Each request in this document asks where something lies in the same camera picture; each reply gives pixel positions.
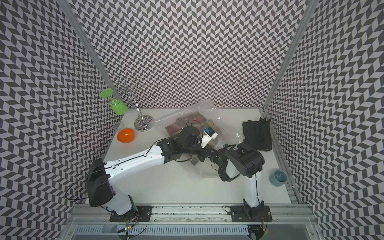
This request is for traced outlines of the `red black plaid shirt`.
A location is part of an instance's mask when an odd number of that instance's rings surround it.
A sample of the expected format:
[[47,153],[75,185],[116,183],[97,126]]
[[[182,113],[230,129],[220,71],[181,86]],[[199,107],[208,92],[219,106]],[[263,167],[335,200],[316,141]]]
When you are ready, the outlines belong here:
[[196,125],[204,121],[208,121],[208,119],[199,111],[172,115],[166,120],[165,131],[169,136],[175,136],[179,134],[183,128],[197,128]]

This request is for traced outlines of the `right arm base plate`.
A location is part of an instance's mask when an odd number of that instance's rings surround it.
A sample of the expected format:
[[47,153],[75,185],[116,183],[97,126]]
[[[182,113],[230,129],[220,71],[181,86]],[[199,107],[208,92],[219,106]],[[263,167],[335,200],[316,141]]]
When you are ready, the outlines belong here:
[[230,206],[232,222],[260,222],[269,223],[273,221],[269,206],[257,206],[248,208],[246,206]]

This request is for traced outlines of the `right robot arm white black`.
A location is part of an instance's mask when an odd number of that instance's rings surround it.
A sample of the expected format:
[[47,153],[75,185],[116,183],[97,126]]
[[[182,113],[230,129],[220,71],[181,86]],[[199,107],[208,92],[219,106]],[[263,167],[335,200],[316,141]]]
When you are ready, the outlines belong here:
[[258,150],[246,143],[240,143],[214,151],[210,160],[218,166],[218,174],[223,182],[231,182],[240,176],[245,177],[247,191],[243,202],[248,219],[251,220],[263,210],[264,202],[259,194],[259,181],[265,159]]

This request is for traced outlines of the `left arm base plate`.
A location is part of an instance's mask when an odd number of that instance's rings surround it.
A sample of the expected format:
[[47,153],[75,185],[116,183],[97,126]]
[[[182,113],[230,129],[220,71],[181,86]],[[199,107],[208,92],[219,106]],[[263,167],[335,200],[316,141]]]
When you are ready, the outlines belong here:
[[153,206],[140,205],[136,206],[131,195],[127,195],[131,203],[131,209],[123,215],[117,214],[116,211],[112,211],[110,216],[110,222],[149,222],[152,216]]

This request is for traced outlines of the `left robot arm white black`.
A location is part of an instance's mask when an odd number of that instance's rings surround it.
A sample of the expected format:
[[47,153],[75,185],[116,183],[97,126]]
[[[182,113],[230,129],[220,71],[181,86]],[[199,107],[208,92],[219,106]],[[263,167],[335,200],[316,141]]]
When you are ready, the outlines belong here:
[[175,136],[154,142],[148,150],[115,161],[92,162],[86,175],[86,188],[91,207],[105,207],[119,216],[137,212],[133,198],[125,195],[116,184],[124,178],[148,168],[178,160],[182,155],[195,155],[204,161],[211,155],[209,142],[218,136],[211,127],[199,131],[196,127],[182,128]]

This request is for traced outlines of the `yellow plaid shirt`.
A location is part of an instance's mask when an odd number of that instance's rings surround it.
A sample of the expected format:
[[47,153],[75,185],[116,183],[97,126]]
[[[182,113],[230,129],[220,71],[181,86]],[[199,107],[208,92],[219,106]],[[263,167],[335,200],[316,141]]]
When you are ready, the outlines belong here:
[[215,124],[212,120],[204,121],[202,123],[198,123],[196,127],[200,131],[200,138],[203,139],[205,129],[212,128],[218,136],[215,138],[215,141],[224,140],[224,130],[220,125]]

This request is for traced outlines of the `clear plastic vacuum bag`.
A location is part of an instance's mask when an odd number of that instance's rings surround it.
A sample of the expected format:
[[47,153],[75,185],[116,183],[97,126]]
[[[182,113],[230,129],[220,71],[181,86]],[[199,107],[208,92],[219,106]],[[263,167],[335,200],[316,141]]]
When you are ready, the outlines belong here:
[[152,121],[166,136],[188,146],[188,161],[200,166],[205,160],[216,165],[219,178],[231,182],[240,172],[226,156],[244,140],[211,100],[203,100]]

